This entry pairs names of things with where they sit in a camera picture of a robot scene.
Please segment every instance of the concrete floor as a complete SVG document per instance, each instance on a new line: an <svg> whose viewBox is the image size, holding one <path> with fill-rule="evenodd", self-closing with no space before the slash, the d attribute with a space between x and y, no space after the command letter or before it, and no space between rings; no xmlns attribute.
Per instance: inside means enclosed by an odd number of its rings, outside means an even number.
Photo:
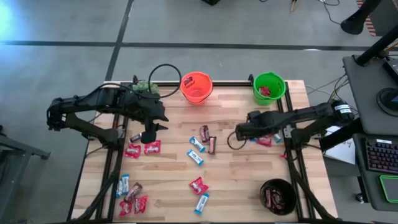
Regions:
<svg viewBox="0 0 398 224"><path fill-rule="evenodd" d="M135 0L123 41L370 46L378 40L366 29L360 35L344 33L328 20L317 0L299 1L294 13L290 13L290 3L222 0L210 7L199 0ZM126 6L127 0L0 1L0 40L115 42ZM336 21L357 8L355 0L329 7ZM0 124L10 138L52 152L47 161L31 160L10 219L26 218L29 223L66 219L87 141L76 131L48 131L45 110L56 97L84 95L102 83L112 52L112 47L0 45ZM156 65L172 63L182 73L201 70L214 80L245 80L250 73L274 71L286 80L302 79L318 87L344 74L342 57L360 53L123 47L112 80L131 80L133 75L146 78ZM155 77L176 79L166 68ZM332 92L333 85L322 90ZM349 86L340 96L354 105ZM312 105L327 99L325 93L310 95ZM359 192L355 177L333 177L330 182L340 218L398 220L398 213L377 212L356 203L352 197Z"/></svg>

